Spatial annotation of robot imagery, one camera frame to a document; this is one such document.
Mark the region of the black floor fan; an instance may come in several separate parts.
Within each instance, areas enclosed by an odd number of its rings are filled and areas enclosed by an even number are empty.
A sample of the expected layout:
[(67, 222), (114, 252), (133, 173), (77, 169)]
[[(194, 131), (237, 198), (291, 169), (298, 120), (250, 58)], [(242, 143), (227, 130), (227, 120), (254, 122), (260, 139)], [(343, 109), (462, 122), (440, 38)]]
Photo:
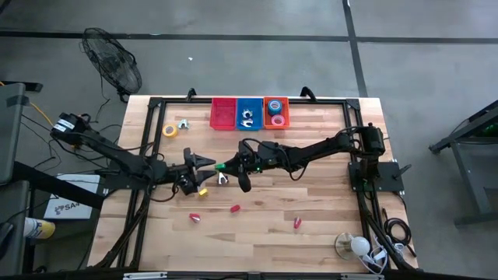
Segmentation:
[(98, 27), (86, 28), (81, 43), (83, 52), (100, 76), (117, 90), (120, 101), (127, 103), (128, 97), (142, 87), (136, 57), (107, 31)]

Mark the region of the black diagonal beam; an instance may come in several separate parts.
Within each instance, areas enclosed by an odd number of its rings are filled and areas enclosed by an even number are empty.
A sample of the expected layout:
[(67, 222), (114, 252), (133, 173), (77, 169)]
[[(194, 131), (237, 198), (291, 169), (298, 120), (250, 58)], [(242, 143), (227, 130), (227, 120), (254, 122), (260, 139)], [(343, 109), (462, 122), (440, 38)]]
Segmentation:
[(14, 162), (11, 181), (16, 182), (19, 180), (28, 181), (33, 188), (40, 191), (55, 194), (91, 208), (101, 209), (103, 205), (104, 197), (102, 195), (87, 191), (67, 181), (59, 180), (57, 177), (49, 176), (31, 166)]

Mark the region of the table lamp with white bulb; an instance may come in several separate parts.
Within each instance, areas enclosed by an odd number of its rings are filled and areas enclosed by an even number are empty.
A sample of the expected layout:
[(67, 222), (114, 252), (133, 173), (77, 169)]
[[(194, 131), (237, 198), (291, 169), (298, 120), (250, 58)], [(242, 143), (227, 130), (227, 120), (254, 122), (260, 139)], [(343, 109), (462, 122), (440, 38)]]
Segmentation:
[(340, 258), (351, 261), (370, 252), (370, 242), (363, 236), (341, 233), (335, 239), (335, 251)]

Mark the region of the grey plastic cart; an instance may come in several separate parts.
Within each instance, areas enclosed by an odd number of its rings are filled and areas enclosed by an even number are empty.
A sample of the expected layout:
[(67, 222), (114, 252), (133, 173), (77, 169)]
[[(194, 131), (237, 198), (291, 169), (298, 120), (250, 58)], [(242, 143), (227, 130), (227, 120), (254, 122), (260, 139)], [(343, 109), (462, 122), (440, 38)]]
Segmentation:
[(0, 86), (0, 277), (23, 270), (23, 227), (29, 184), (14, 182), (25, 86)]

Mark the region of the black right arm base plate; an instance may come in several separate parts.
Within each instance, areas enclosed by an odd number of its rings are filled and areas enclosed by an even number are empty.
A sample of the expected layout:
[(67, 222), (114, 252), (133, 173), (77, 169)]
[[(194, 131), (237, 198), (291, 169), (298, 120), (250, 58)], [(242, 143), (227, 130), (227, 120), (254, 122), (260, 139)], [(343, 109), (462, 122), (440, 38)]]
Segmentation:
[(397, 162), (351, 162), (348, 165), (351, 188), (356, 192), (403, 192), (402, 174), (411, 167), (409, 164), (400, 168)]

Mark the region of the orange plastic basket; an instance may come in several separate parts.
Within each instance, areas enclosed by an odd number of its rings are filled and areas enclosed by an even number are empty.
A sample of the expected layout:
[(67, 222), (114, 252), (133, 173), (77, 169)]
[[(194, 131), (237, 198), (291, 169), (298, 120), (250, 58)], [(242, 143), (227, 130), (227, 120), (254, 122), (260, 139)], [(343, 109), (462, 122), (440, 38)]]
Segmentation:
[[(272, 116), (268, 114), (268, 102), (270, 100), (280, 100), (282, 102), (282, 115), (286, 119), (286, 123), (283, 126), (272, 125)], [(263, 99), (263, 116), (264, 116), (264, 127), (266, 129), (286, 129), (290, 125), (289, 119), (289, 99), (287, 97), (270, 97), (267, 96)]]

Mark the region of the black aluminium table frame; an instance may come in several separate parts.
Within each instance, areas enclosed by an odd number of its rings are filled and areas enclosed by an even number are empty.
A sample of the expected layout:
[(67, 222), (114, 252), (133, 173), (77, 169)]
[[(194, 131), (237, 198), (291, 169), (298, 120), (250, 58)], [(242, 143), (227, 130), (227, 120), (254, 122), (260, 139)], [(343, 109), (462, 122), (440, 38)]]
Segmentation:
[[(372, 121), (384, 134), (387, 129), (378, 98), (289, 97), (290, 128), (285, 130), (216, 131), (209, 127), (211, 96), (132, 96), (121, 129), (119, 144), (140, 145), (149, 101), (165, 101), (153, 108), (153, 141), (161, 124), (182, 118), (191, 122), (186, 132), (160, 136), (158, 151), (166, 162), (183, 162), (183, 149), (209, 157), (217, 163), (233, 157), (243, 137), (287, 145), (310, 145), (347, 124)], [(345, 261), (335, 252), (340, 233), (361, 234), (356, 193), (349, 183), (349, 154), (341, 153), (311, 163), (299, 181), (285, 171), (251, 176), (252, 190), (243, 193), (237, 179), (216, 186), (216, 177), (205, 181), (208, 194), (184, 196), (180, 191), (169, 202), (151, 202), (144, 226), (132, 233), (126, 249), (111, 267), (127, 264), (138, 272), (165, 273), (172, 278), (246, 278), (261, 276), (303, 278), (298, 274), (367, 272), (355, 261)], [(107, 198), (96, 227), (89, 265), (96, 266), (124, 231), (125, 215), (135, 214), (143, 191), (120, 190)]]

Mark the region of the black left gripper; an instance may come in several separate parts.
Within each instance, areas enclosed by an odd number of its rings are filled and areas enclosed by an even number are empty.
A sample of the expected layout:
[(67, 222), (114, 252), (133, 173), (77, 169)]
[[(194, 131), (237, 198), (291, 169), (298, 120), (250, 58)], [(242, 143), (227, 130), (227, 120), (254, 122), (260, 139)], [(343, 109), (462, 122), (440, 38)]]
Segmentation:
[(200, 170), (196, 173), (195, 169), (214, 165), (215, 163), (214, 159), (197, 155), (190, 148), (185, 148), (184, 164), (167, 167), (167, 183), (179, 181), (179, 188), (185, 195), (197, 193), (202, 183), (210, 177), (214, 177), (217, 172), (214, 170)]

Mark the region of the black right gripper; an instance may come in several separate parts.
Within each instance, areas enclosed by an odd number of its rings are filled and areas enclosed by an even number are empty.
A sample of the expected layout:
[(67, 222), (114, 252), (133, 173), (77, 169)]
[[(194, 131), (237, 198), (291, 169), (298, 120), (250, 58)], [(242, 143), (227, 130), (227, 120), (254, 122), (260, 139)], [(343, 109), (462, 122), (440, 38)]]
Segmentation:
[(245, 141), (238, 142), (238, 151), (232, 159), (225, 162), (226, 173), (236, 177), (240, 189), (247, 193), (251, 190), (249, 173), (262, 173), (272, 168), (272, 152), (267, 149), (251, 151)]

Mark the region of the grey metal table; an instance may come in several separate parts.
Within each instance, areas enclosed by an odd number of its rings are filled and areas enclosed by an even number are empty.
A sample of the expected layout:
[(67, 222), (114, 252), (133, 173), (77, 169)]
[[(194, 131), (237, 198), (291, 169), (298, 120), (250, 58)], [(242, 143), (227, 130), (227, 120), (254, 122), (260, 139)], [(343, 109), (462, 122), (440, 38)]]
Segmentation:
[(498, 221), (498, 100), (464, 119), (447, 137), (430, 145), (449, 148), (475, 211), (456, 218), (457, 227)]

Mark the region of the red plastic basket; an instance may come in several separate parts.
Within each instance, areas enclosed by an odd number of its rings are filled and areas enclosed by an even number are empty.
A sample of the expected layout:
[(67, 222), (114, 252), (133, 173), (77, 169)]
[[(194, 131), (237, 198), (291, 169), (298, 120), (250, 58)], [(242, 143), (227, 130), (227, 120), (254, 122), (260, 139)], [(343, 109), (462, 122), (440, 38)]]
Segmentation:
[(212, 98), (209, 125), (218, 131), (232, 131), (236, 127), (237, 100)]

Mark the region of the silver rail bracket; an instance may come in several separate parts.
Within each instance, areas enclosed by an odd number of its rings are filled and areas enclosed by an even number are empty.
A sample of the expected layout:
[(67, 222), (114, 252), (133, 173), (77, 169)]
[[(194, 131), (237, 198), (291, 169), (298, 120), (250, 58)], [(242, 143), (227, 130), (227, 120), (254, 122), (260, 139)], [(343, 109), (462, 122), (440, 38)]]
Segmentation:
[(163, 280), (167, 273), (161, 271), (125, 273), (122, 280)]
[(340, 280), (385, 280), (383, 275), (348, 273), (341, 274)]

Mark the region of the white printed box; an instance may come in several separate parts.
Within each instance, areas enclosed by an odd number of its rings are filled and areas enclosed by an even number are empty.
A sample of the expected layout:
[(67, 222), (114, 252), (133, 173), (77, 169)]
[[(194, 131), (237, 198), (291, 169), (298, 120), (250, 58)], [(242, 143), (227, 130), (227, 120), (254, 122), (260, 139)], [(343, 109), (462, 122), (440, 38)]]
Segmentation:
[(44, 219), (89, 219), (93, 210), (101, 210), (104, 197), (98, 192), (98, 175), (59, 174), (38, 182), (39, 189), (51, 193)]

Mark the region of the yellow white spray can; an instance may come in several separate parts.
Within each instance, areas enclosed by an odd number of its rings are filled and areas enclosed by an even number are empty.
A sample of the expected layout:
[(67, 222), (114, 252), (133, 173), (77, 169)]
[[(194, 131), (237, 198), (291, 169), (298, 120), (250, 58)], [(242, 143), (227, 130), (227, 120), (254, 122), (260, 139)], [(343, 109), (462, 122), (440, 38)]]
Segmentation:
[(46, 240), (50, 238), (56, 229), (53, 222), (42, 219), (25, 218), (23, 236), (30, 239)]

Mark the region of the blue plastic basket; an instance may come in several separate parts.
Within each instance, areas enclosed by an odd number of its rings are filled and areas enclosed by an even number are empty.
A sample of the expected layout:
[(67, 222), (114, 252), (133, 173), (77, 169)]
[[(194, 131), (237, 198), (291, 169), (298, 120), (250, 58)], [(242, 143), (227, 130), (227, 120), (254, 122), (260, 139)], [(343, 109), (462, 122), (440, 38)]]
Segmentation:
[[(243, 111), (250, 110), (253, 113), (252, 118), (244, 119)], [(237, 100), (236, 128), (241, 131), (258, 131), (263, 127), (263, 99), (262, 98), (240, 98)], [(252, 120), (251, 128), (241, 125), (242, 120)]]

